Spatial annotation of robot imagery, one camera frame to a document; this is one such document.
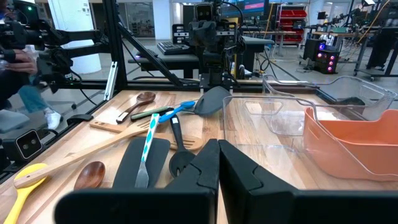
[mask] yellow spatula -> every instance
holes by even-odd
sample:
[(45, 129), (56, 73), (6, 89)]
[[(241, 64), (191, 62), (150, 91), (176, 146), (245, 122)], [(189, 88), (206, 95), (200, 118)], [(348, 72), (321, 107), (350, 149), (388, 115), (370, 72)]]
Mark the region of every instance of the yellow spatula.
[[(19, 172), (19, 174), (15, 177), (15, 179), (18, 179), (20, 177), (23, 177), (25, 175), (30, 174), (33, 171), (36, 171), (38, 169), (41, 169), (43, 167), (46, 167), (47, 164), (34, 164), (29, 167), (26, 167), (22, 171)], [(6, 221), (4, 224), (14, 224), (17, 223), (18, 216), (22, 210), (22, 207), (24, 206), (26, 198), (29, 196), (29, 194), (37, 187), (39, 186), (43, 181), (45, 180), (45, 177), (33, 184), (30, 184), (28, 187), (24, 187), (21, 189), (17, 189), (18, 193), (18, 198), (15, 201), (14, 206), (12, 207), (10, 213), (8, 214)]]

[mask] blue striped spatula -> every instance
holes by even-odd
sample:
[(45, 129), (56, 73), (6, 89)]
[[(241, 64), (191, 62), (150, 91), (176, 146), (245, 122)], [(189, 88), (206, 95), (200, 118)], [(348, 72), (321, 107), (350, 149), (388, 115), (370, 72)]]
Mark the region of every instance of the blue striped spatula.
[(139, 170), (138, 170), (136, 184), (135, 184), (135, 187), (137, 187), (137, 188), (147, 188), (148, 187), (149, 176), (148, 176), (147, 167), (145, 166), (145, 162), (147, 160), (150, 145), (152, 144), (152, 140), (155, 135), (156, 127), (159, 123), (159, 118), (160, 118), (159, 114), (154, 113), (154, 114), (152, 114), (152, 117), (150, 119), (148, 134), (147, 134), (147, 138), (145, 141), (144, 150), (142, 152), (141, 163), (139, 165)]

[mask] pink light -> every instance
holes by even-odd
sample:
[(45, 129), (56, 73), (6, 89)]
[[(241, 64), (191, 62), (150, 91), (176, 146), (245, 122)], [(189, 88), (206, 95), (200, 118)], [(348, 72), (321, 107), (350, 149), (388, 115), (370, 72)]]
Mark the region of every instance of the pink light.
[(264, 7), (264, 3), (245, 5), (244, 9), (256, 9), (256, 8), (260, 8), (260, 7)]

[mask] black slotted spoon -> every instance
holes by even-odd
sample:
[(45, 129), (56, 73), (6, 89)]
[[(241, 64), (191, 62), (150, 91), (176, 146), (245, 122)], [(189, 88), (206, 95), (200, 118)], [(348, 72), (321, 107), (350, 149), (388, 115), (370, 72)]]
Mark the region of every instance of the black slotted spoon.
[(172, 177), (176, 178), (182, 173), (186, 166), (195, 158), (195, 154), (188, 151), (183, 144), (180, 120), (177, 115), (170, 119), (175, 142), (177, 143), (177, 152), (172, 156), (169, 162), (169, 171)]

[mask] person's leg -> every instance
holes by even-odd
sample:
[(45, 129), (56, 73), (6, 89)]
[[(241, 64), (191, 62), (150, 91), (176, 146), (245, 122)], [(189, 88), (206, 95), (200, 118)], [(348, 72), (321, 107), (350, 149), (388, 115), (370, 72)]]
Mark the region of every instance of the person's leg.
[(19, 96), (30, 113), (43, 111), (49, 129), (56, 129), (60, 124), (61, 115), (53, 110), (42, 98), (40, 91), (31, 85), (23, 86), (19, 90)]
[(29, 113), (35, 113), (50, 107), (42, 98), (39, 90), (34, 86), (25, 85), (18, 93)]

